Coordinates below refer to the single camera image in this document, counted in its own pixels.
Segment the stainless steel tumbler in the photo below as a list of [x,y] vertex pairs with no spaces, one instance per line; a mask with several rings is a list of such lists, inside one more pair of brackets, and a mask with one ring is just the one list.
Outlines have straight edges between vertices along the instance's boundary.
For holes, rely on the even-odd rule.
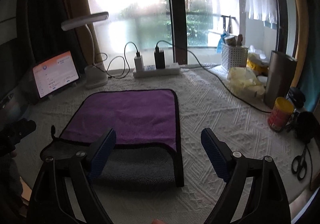
[[297,60],[293,57],[272,51],[270,67],[263,102],[273,108],[277,97],[285,97],[289,91],[295,71]]

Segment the charging cable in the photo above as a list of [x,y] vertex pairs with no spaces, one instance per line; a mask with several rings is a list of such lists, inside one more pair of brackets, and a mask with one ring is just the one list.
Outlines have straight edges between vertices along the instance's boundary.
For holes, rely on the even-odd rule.
[[[128,44],[133,44],[134,47],[135,47],[136,50],[137,50],[137,53],[139,52],[139,51],[138,51],[138,48],[137,48],[137,46],[136,46],[136,44],[135,44],[134,42],[127,42],[127,43],[125,44],[125,46],[124,46],[124,58],[123,58],[123,56],[120,56],[120,55],[114,57],[114,58],[110,61],[107,70],[104,71],[104,70],[100,69],[100,68],[99,68],[98,66],[96,66],[94,63],[93,63],[92,65],[93,65],[94,67],[98,68],[100,71],[105,72],[105,73],[108,75],[108,79],[111,79],[111,78],[114,78],[114,79],[123,79],[123,78],[125,78],[125,77],[128,75],[128,73],[130,72],[130,66],[129,66],[129,63],[128,63],[128,61],[127,61],[127,57],[125,56],[125,48],[127,47]],[[104,54],[104,55],[106,56],[106,58],[105,58],[104,60],[102,60],[103,62],[108,59],[108,55],[107,55],[106,53],[98,53],[98,54],[100,54],[100,55],[101,55],[101,54]],[[110,64],[111,64],[111,63],[113,62],[113,60],[115,60],[116,58],[122,58],[122,59],[123,59],[123,61],[124,61],[123,71],[122,71],[122,73],[121,73],[120,75],[110,75],[110,74],[108,73]],[[127,65],[128,65],[128,71],[127,71],[127,73],[124,75],[125,64],[126,64],[126,63],[127,63]]]
[[198,60],[198,58],[196,57],[196,55],[195,55],[193,52],[191,52],[190,50],[185,49],[185,48],[182,48],[182,47],[179,47],[179,46],[176,46],[176,45],[173,45],[172,43],[170,43],[170,42],[168,42],[168,41],[165,41],[165,40],[160,40],[160,41],[158,41],[157,44],[156,44],[156,48],[159,48],[159,47],[158,47],[158,44],[159,44],[159,43],[167,43],[167,44],[169,44],[169,45],[171,45],[171,46],[175,46],[175,47],[177,47],[177,48],[179,48],[179,49],[182,49],[182,50],[185,50],[185,51],[191,53],[191,54],[194,56],[194,58],[197,60],[199,66],[200,66],[202,69],[204,69],[205,71],[207,71],[207,72],[209,72],[210,74],[212,74],[212,75],[214,75],[215,77],[217,77],[218,80],[221,82],[221,84],[228,90],[228,92],[230,92],[230,94],[231,94],[232,96],[234,96],[235,98],[241,100],[241,101],[244,102],[245,104],[249,105],[250,107],[252,107],[252,108],[254,108],[254,109],[258,110],[258,111],[261,111],[261,112],[263,112],[263,113],[271,113],[271,111],[263,111],[263,110],[255,107],[255,106],[253,106],[252,104],[246,102],[246,101],[243,100],[242,98],[239,98],[239,97],[236,96],[235,94],[233,94],[233,92],[232,92],[231,90],[229,90],[229,88],[224,84],[224,82],[220,79],[220,77],[219,77],[218,75],[216,75],[215,73],[213,73],[212,71],[210,71],[209,69],[207,69],[205,66],[203,66],[203,65],[199,62],[199,60]]

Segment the desk lamp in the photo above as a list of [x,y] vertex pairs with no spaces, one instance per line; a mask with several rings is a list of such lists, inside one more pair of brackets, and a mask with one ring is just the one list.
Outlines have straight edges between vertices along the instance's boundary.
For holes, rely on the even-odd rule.
[[[100,12],[100,13],[95,13],[87,16],[81,16],[73,19],[66,20],[61,23],[61,28],[63,31],[67,31],[70,29],[74,29],[80,26],[86,26],[87,30],[90,33],[91,40],[92,40],[92,47],[94,49],[94,44],[93,44],[93,37],[91,34],[91,31],[88,27],[89,23],[93,22],[98,22],[98,21],[103,21],[107,20],[109,17],[108,12]],[[88,65],[86,68],[84,68],[84,72],[87,78],[87,83],[85,84],[86,88],[92,89],[96,87],[103,86],[107,84],[108,81],[108,76],[104,72],[105,67],[103,62],[99,62],[97,64],[94,63],[94,56],[95,52],[93,52],[93,64],[94,65]]]

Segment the purple microfiber towel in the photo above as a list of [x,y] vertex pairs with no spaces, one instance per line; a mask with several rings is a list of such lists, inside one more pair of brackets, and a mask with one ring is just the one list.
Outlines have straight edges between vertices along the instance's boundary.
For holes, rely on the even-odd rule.
[[171,90],[100,92],[82,103],[60,138],[92,143],[106,128],[118,145],[162,143],[176,149],[175,97]]
[[184,185],[178,98],[168,89],[90,95],[40,157],[85,151],[108,127],[116,146],[96,182],[143,190]]

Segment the blue gripper pad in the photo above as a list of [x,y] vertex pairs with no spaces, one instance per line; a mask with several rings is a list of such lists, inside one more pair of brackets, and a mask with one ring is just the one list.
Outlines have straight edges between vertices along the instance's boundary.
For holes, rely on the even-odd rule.
[[116,132],[112,128],[100,137],[99,140],[93,142],[87,149],[86,165],[87,178],[92,180],[98,178],[107,162],[109,155],[116,144]]
[[217,139],[210,128],[205,128],[201,132],[201,144],[207,153],[210,162],[219,178],[228,182],[234,163],[231,157],[232,151],[225,142]]

